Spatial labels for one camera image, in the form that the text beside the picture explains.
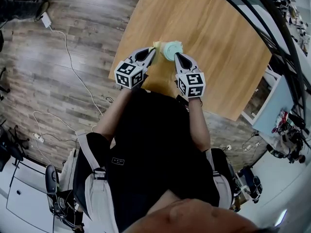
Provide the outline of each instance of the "wooden floor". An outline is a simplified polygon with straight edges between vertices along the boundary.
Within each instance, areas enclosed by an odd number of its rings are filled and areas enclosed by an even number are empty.
[[[119,91],[108,79],[123,31],[138,0],[50,0],[48,13],[52,27],[68,36],[68,48],[73,67],[94,95],[95,102],[104,112],[109,107],[107,97],[115,98]],[[46,29],[41,21],[11,21],[3,28],[4,47],[0,53],[0,67],[7,67],[4,83],[11,89],[0,102],[0,113],[7,119],[5,127],[19,126],[24,137],[39,133],[33,111],[50,112],[62,118],[75,130],[90,132],[99,118],[89,93],[74,76],[64,36]],[[241,149],[253,129],[240,117],[236,122],[205,113],[213,147],[231,144],[234,151],[227,155],[236,170],[250,164],[265,150],[260,137],[248,144],[262,144],[249,152]],[[44,144],[38,143],[42,152],[57,168],[75,147],[74,132],[49,115],[36,114]],[[42,163],[47,160],[40,154],[31,139],[27,154]]]

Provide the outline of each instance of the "cabinet door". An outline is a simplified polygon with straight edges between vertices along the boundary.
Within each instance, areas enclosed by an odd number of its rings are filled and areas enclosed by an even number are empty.
[[[48,233],[53,233],[54,217],[47,195],[14,178],[6,208],[20,219]]]

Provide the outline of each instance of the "wooden table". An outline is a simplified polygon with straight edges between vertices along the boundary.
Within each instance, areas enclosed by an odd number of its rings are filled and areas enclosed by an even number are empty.
[[[133,50],[155,41],[181,41],[205,73],[205,111],[237,120],[257,88],[271,53],[226,0],[139,0],[120,42],[109,78]],[[176,97],[174,62],[161,54],[143,88]]]

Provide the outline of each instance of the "backpack strap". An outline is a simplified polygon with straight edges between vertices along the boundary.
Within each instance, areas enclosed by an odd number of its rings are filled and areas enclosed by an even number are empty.
[[[212,169],[213,169],[213,172],[215,171],[215,165],[214,165],[214,161],[213,161],[213,155],[212,155],[212,150],[209,149],[205,152],[205,155],[206,155],[206,158],[207,160],[209,161]]]
[[[76,132],[82,152],[93,170],[85,182],[86,208],[94,225],[99,226],[98,232],[118,233],[114,215],[114,206],[110,186],[107,182],[106,170],[100,167],[88,146],[84,130]]]
[[[205,152],[205,155],[213,169],[214,183],[219,193],[219,207],[229,209],[232,202],[231,188],[229,182],[224,175],[221,175],[218,171],[215,170],[212,150],[207,150]]]
[[[97,160],[95,159],[91,149],[88,146],[88,142],[87,142],[87,137],[86,137],[86,133],[84,130],[79,130],[76,132],[76,135],[78,137],[82,152],[84,154],[84,156],[86,157],[90,167],[92,170],[95,170],[97,168],[100,168]]]

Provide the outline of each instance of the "light blue panel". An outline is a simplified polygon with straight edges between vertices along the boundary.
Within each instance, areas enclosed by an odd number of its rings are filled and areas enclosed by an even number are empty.
[[[294,102],[290,89],[285,77],[282,76],[266,107],[253,125],[253,128],[268,136],[275,136],[271,131],[275,126],[277,116],[282,109],[290,112],[293,106]]]

